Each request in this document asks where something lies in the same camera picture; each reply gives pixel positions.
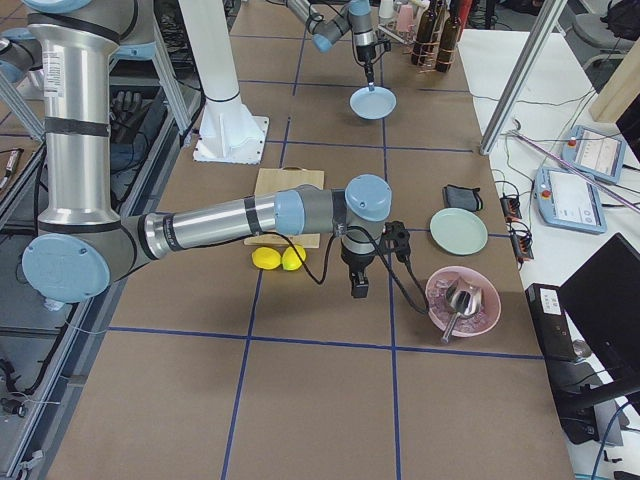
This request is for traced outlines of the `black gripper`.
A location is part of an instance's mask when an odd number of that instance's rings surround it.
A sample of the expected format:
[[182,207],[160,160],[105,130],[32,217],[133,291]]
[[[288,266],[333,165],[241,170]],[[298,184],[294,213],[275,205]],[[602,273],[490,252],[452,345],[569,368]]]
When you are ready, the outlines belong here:
[[356,47],[357,61],[364,66],[367,80],[367,88],[373,92],[375,90],[375,74],[373,65],[387,52],[390,51],[389,40],[378,40],[372,44]]
[[380,243],[381,234],[364,230],[349,230],[341,240],[341,258],[348,266],[352,282],[352,297],[364,299],[368,295],[369,281],[366,268],[376,256],[374,244]]

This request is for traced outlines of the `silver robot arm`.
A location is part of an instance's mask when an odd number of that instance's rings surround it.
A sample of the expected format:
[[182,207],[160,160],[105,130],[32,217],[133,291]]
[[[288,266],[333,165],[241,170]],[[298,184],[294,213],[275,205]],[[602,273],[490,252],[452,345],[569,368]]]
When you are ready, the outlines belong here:
[[[48,206],[36,213],[36,237],[22,255],[28,283],[64,303],[96,297],[111,284],[172,252],[209,247],[249,236],[342,237],[351,295],[368,292],[366,267],[379,250],[392,192],[380,177],[363,174],[345,189],[304,185],[183,213],[121,218],[110,196],[109,62],[120,47],[153,43],[152,1],[22,1],[28,30],[42,48]],[[204,114],[194,159],[241,164],[261,160],[269,120],[253,116],[241,99],[223,1],[179,1],[194,55]],[[309,1],[285,1],[316,48],[328,51],[352,34],[368,85],[351,98],[361,118],[380,105],[373,62],[380,44],[369,1],[348,1],[325,20]]]
[[338,40],[350,33],[355,61],[366,77],[365,90],[374,91],[374,64],[391,50],[391,42],[374,28],[368,1],[348,1],[330,19],[318,12],[310,1],[285,1],[284,6],[305,25],[314,45],[322,53],[328,52]]

